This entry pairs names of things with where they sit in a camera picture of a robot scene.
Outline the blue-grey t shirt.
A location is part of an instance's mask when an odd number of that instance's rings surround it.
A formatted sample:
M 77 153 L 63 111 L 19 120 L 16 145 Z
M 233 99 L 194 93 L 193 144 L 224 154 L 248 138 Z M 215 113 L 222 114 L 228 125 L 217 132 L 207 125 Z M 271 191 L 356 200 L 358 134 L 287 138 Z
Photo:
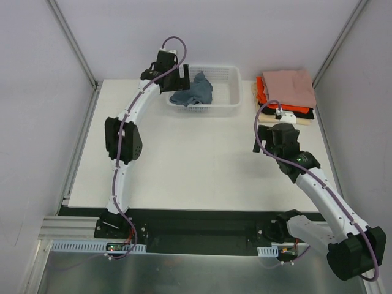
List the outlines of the blue-grey t shirt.
M 175 105 L 188 107 L 190 105 L 209 105 L 213 101 L 213 86 L 205 77 L 203 71 L 196 74 L 190 89 L 177 91 L 169 101 Z

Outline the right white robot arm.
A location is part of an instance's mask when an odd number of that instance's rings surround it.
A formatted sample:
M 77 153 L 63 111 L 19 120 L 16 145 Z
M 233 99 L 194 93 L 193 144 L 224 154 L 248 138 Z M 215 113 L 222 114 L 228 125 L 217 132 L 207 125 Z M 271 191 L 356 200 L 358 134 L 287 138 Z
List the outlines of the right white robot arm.
M 380 227 L 371 227 L 331 187 L 319 161 L 300 149 L 299 134 L 289 123 L 272 127 L 255 123 L 253 151 L 277 162 L 280 171 L 309 197 L 329 228 L 321 228 L 292 209 L 279 214 L 263 235 L 277 243 L 292 238 L 306 242 L 326 257 L 332 272 L 342 281 L 356 276 L 377 281 L 386 233 Z

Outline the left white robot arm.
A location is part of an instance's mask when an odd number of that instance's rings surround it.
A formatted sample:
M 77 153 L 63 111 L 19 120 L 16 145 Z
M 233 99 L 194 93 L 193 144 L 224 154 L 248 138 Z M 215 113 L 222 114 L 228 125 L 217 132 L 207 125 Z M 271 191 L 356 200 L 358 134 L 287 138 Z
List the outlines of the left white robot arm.
M 156 61 L 141 74 L 130 103 L 116 117 L 105 120 L 105 148 L 113 176 L 107 205 L 96 222 L 95 238 L 127 238 L 134 231 L 123 215 L 129 209 L 131 169 L 143 148 L 138 125 L 150 102 L 162 93 L 190 88 L 189 66 L 182 66 L 182 62 L 175 50 L 160 49 Z

